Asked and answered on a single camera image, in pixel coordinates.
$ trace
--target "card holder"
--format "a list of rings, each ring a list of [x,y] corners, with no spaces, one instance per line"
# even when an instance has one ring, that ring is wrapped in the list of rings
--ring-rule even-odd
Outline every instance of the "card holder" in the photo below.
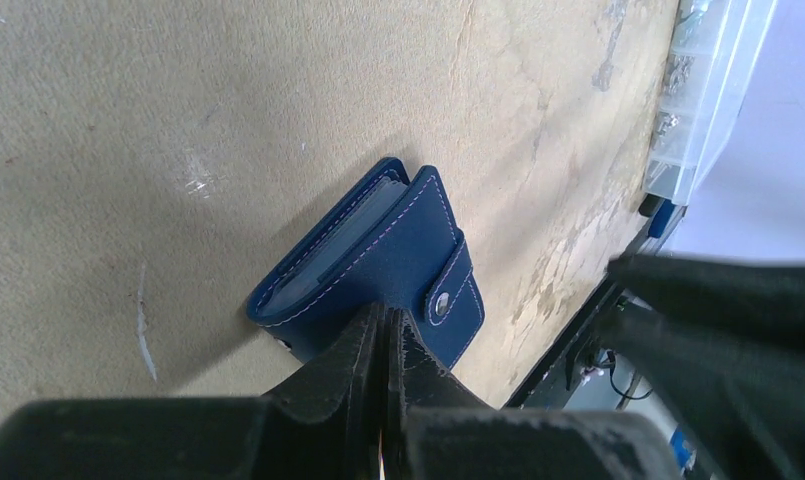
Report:
[[[467,243],[434,167],[411,181],[401,161],[381,160],[261,281],[247,314],[307,362],[374,301],[410,310],[449,368],[484,321]]]

